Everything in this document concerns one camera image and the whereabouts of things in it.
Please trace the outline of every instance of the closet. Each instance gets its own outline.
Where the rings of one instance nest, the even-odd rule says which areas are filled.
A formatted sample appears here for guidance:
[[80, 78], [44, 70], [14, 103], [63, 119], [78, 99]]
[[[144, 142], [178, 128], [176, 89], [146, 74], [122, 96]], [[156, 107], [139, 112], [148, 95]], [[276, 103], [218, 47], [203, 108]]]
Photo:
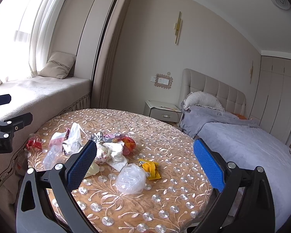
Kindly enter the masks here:
[[291, 60], [261, 57], [258, 88], [249, 118], [286, 143], [291, 131]]

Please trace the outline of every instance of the silver screw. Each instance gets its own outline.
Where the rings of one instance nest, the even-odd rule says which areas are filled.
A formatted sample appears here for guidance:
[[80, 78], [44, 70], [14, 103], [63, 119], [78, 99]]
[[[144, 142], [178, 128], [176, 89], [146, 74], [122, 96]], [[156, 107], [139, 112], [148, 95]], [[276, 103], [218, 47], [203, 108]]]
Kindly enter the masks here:
[[234, 169], [236, 167], [236, 164], [234, 162], [227, 163], [227, 166], [231, 169]]
[[30, 167], [30, 168], [27, 170], [27, 173], [28, 173], [28, 174], [32, 174], [33, 171], [34, 171], [34, 169], [33, 169], [32, 167]]
[[261, 167], [261, 166], [258, 166], [258, 167], [257, 167], [257, 170], [258, 170], [258, 172], [264, 172], [264, 169], [263, 169], [263, 167]]
[[57, 164], [56, 166], [55, 166], [55, 169], [56, 170], [60, 170], [60, 169], [62, 169], [63, 168], [63, 164]]

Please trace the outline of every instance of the floral tablecloth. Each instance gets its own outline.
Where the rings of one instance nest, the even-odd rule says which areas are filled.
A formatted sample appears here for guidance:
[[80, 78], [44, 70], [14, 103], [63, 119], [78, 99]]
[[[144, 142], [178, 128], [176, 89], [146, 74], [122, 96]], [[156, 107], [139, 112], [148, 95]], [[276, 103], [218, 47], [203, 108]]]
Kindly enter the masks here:
[[[143, 158], [159, 163], [161, 179], [147, 180], [141, 194], [124, 195], [114, 183], [118, 172], [100, 165], [100, 172], [83, 180], [72, 192], [90, 222], [99, 232], [180, 232], [202, 214], [212, 187], [193, 153], [193, 139], [176, 128], [150, 117], [119, 110], [85, 109], [65, 113], [45, 123], [37, 132], [44, 142], [41, 150], [30, 150], [28, 165], [44, 170], [43, 159], [55, 132], [64, 132], [77, 122], [89, 135], [133, 131], [140, 144], [126, 156], [138, 164]], [[83, 145], [87, 142], [82, 134]], [[52, 190], [53, 209], [64, 221]]]

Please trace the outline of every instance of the upholstered headboard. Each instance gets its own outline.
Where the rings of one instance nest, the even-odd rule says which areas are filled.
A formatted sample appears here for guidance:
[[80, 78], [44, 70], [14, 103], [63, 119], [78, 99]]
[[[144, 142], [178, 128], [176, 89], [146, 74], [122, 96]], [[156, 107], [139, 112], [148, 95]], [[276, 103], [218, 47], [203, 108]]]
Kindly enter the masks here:
[[214, 95], [226, 111], [244, 115], [246, 104], [244, 93], [207, 75], [188, 68], [184, 69], [178, 107], [181, 108], [181, 102], [189, 93], [197, 91]]

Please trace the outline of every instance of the yellow wrapper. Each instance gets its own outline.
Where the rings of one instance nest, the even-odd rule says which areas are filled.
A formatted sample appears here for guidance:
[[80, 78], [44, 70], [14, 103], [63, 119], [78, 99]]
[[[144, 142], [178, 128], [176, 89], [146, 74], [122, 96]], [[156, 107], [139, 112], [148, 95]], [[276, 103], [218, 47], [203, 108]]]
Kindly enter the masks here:
[[149, 175], [148, 180], [157, 180], [161, 178], [158, 172], [158, 163], [145, 159], [139, 159], [139, 164]]

